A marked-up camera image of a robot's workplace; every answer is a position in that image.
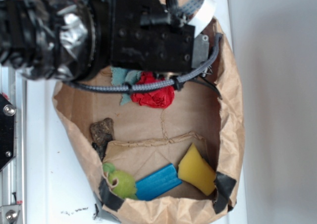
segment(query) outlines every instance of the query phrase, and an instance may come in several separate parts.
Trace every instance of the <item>yellow foam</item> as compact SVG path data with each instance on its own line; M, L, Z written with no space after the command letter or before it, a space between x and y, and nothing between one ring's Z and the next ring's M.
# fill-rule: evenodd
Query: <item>yellow foam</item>
M209 196L215 189L216 174L201 157L193 143L178 165L178 178L186 181Z

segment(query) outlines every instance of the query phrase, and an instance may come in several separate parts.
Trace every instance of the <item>teal cloth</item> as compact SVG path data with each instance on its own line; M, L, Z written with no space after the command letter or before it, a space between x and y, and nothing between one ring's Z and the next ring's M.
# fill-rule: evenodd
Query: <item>teal cloth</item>
M111 66L112 71L112 80L111 83L113 86L123 85L124 83L129 83L131 85L136 84L141 77L141 71L139 70L129 70L120 67ZM120 105L124 105L128 102L131 102L130 95L122 94L122 99Z

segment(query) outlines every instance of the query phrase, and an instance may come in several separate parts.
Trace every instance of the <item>bolt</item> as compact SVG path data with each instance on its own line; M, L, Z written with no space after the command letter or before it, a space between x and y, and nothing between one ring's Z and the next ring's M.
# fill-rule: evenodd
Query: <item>bolt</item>
M141 32L137 31L137 32L135 33L135 38L138 39L138 40L141 39L141 38L142 38Z
M121 28L119 30L119 36L120 37L125 37L127 35L127 31L124 28Z
M6 116L13 116L15 115L15 107L11 104L5 105L3 112Z
M11 156L12 156L12 152L11 152L11 151L7 151L7 152L5 153L5 156L7 156L8 158L11 157Z
M167 33L166 33L166 32L163 32L163 33L160 35L160 37L161 37L162 39L166 39Z
M209 37L207 35L203 35L203 41L207 42L209 40Z
M189 54L186 54L186 55L184 56L184 60L185 60L185 61L189 61L189 60L190 60L190 55L189 55Z
M186 37L185 37L185 42L186 42L186 43L189 43L191 40L192 40L192 37L191 37L191 36L186 36Z
M14 223L18 217L18 214L14 210L10 210L5 214L5 218L9 223Z

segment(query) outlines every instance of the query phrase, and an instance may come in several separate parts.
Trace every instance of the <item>blue foam block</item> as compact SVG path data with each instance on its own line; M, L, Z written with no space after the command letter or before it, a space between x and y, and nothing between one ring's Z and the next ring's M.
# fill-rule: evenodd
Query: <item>blue foam block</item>
M136 182L137 197L139 200L150 201L181 183L174 165L169 164Z

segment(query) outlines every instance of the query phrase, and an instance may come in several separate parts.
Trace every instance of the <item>red cloth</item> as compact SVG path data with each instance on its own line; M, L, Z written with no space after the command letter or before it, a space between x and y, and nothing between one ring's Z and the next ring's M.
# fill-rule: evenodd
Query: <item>red cloth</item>
M142 72L141 79L136 84L149 84L158 82L153 77L152 72ZM174 88L168 86L146 94L132 94L131 99L141 106L149 106L151 108L165 109L173 102L175 97Z

